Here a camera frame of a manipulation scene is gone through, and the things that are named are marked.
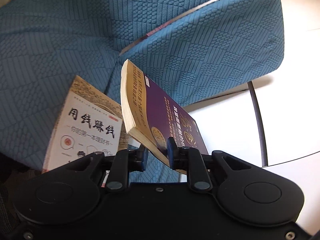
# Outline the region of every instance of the quilted upholstery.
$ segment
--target quilted upholstery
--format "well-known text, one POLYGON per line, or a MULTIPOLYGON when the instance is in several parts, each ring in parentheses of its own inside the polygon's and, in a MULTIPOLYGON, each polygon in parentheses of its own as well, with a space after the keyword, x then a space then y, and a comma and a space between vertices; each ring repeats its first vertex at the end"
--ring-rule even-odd
MULTIPOLYGON (((185 106, 277 69, 283 56, 280 0, 219 0, 142 41, 120 62, 129 58, 185 106)), ((119 78, 111 82, 119 88, 119 78)))
POLYGON ((146 170, 130 172, 129 182, 167 183, 178 182, 178 178, 178 172, 171 170, 149 152, 146 170))
POLYGON ((204 1, 13 0, 2 7, 0 152, 41 169, 74 75, 119 101, 127 57, 182 105, 279 66, 280 0, 215 2, 118 56, 138 37, 204 1))

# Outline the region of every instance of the purple book cover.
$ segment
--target purple book cover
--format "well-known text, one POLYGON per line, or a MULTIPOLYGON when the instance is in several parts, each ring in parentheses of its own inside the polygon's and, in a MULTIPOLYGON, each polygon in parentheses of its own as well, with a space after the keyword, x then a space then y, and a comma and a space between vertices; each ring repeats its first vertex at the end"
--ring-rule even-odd
POLYGON ((151 78, 144 75, 144 81, 148 125, 158 149, 165 153, 167 138, 173 137, 178 147, 194 147, 208 154, 196 121, 151 78))

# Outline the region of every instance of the book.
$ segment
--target book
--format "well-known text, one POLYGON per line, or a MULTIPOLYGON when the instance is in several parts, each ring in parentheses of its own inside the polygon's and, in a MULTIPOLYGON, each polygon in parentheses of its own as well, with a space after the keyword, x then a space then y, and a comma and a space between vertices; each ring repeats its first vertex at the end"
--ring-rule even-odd
POLYGON ((169 137, 178 147, 194 147, 208 154, 196 121, 128 59, 121 69, 120 95, 127 133, 161 162, 169 166, 169 137))
POLYGON ((76 76, 52 131, 43 172, 92 152, 105 156, 126 149, 129 135, 121 106, 76 76))

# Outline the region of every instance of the black mechanical arm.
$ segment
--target black mechanical arm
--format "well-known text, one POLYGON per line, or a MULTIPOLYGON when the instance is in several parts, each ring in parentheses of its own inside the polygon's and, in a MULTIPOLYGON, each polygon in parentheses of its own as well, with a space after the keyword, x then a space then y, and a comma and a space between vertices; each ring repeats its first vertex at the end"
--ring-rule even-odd
POLYGON ((148 149, 95 152, 37 176, 13 202, 23 222, 8 239, 307 240, 296 219, 304 196, 292 181, 222 151, 201 155, 168 139, 186 183, 131 183, 148 149), (105 188, 105 171, 110 170, 105 188))

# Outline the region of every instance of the red label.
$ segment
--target red label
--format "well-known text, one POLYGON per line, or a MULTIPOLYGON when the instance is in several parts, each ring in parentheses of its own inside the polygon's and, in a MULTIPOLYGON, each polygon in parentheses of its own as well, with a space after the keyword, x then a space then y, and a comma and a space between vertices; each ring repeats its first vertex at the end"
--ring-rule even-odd
POLYGON ((119 120, 114 118, 113 116, 109 115, 109 118, 111 118, 112 120, 115 120, 116 122, 118 122, 119 120))

